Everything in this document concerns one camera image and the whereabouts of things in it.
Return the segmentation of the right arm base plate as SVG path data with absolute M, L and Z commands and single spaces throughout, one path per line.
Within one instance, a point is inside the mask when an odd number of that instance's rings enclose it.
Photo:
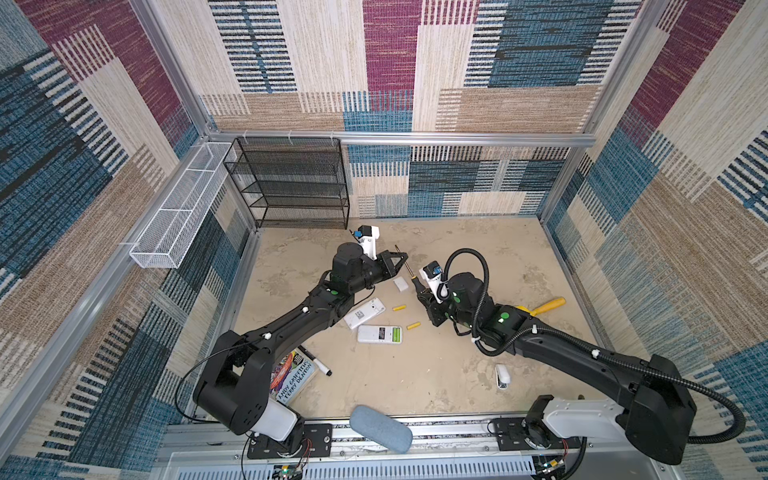
M 523 417 L 497 417 L 488 421 L 486 429 L 496 439 L 500 451 L 567 450 L 576 452 L 581 447 L 581 440 L 578 437 L 562 439 L 548 431 L 541 438 L 534 437 L 523 423 Z

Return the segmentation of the red remote control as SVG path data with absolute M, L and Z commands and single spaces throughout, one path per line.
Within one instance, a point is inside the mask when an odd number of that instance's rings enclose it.
M 398 326 L 361 325 L 357 328 L 357 341 L 366 344 L 401 344 L 392 340 L 392 330 Z

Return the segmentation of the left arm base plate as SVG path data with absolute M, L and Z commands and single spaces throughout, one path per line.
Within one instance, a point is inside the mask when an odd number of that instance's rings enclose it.
M 300 421 L 285 440 L 277 441 L 265 434 L 253 436 L 249 441 L 246 457 L 249 460 L 329 457 L 333 439 L 330 423 L 305 424 Z

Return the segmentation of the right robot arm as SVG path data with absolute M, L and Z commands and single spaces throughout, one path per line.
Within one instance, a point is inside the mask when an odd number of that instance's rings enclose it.
M 450 255 L 475 257 L 483 276 L 450 274 L 448 265 L 432 261 L 419 271 L 418 299 L 430 321 L 451 322 L 487 357 L 520 355 L 542 362 L 605 394 L 618 408 L 609 415 L 611 428 L 629 444 L 660 463 L 678 465 L 688 445 L 725 443 L 738 438 L 746 417 L 727 396 L 683 378 L 675 364 L 660 355 L 648 360 L 601 348 L 556 329 L 532 312 L 495 302 L 488 292 L 490 268 L 471 248 Z M 695 435 L 692 426 L 699 393 L 722 405 L 732 416 L 725 430 Z

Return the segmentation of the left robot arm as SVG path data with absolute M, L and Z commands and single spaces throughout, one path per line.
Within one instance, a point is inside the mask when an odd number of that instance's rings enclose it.
M 277 361 L 317 333 L 333 327 L 355 305 L 355 295 L 397 277 L 405 252 L 382 251 L 371 258 L 355 242 L 341 244 L 298 306 L 244 334 L 228 330 L 202 362 L 194 404 L 236 435 L 265 436 L 295 445 L 304 439 L 304 420 L 271 397 Z

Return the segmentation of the white battery cover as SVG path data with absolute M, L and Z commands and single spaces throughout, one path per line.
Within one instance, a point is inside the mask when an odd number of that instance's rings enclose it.
M 406 280 L 405 280 L 404 278 L 402 278 L 402 277 L 397 277 L 397 278 L 395 278 L 395 279 L 394 279 L 394 283 L 395 283 L 396 287 L 398 288 L 398 290 L 399 290 L 400 292 L 404 292 L 404 291 L 407 291 L 407 290 L 408 290 L 408 288 L 409 288 L 409 286 L 408 286 L 408 283 L 407 283 L 407 282 L 406 282 Z

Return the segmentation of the black yellow screwdriver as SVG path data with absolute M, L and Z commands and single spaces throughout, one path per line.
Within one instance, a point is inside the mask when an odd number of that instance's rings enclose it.
M 408 263 L 408 260 L 407 260 L 407 255 L 404 252 L 401 251 L 401 249 L 400 249 L 400 247 L 398 245 L 395 245 L 395 249 L 396 249 L 397 253 L 400 255 L 400 257 L 401 257 L 401 263 L 406 268 L 408 274 L 411 277 L 411 283 L 414 286 L 414 290 L 416 292 L 419 292 L 421 290 L 422 284 L 421 284 L 420 280 L 417 278 L 417 275 L 414 273 L 413 269 L 410 267 L 410 265 Z

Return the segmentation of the white remote control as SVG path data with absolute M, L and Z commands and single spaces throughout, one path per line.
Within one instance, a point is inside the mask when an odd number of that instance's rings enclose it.
M 378 298 L 374 298 L 360 305 L 359 307 L 355 307 L 350 310 L 343 317 L 343 320 L 350 330 L 355 330 L 359 326 L 381 315 L 385 311 L 385 305 Z

